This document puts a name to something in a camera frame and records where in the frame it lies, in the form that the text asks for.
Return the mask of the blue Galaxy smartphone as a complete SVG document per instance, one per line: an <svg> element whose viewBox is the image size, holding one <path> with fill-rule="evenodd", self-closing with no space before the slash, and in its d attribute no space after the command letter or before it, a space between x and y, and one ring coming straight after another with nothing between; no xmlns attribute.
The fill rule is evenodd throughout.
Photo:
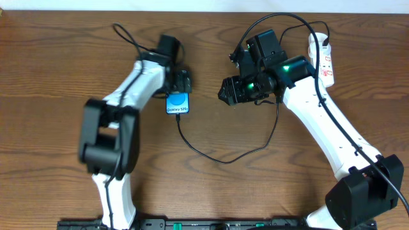
<svg viewBox="0 0 409 230"><path fill-rule="evenodd" d="M166 112L168 114L185 114L189 112L189 94L173 93L166 98Z"/></svg>

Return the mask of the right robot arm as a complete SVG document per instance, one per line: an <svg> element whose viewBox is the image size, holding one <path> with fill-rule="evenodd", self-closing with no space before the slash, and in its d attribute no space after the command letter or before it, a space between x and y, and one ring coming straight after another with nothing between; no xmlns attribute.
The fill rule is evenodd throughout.
<svg viewBox="0 0 409 230"><path fill-rule="evenodd" d="M356 229L399 201L408 206L400 191L404 173L400 159L383 157L362 138L305 57L229 57L239 74L223 80L218 98L235 105L275 95L277 103L305 125L334 172L337 183L325 196L325 204L306 216L308 227Z"/></svg>

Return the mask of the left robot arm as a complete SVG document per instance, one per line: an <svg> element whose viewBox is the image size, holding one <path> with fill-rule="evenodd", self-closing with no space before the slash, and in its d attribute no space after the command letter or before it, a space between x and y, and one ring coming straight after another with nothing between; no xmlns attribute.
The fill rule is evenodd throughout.
<svg viewBox="0 0 409 230"><path fill-rule="evenodd" d="M97 186L108 229L130 229L135 219L130 174L139 157L140 113L155 93L174 89L177 59L176 51L143 52L111 94L84 105L79 160Z"/></svg>

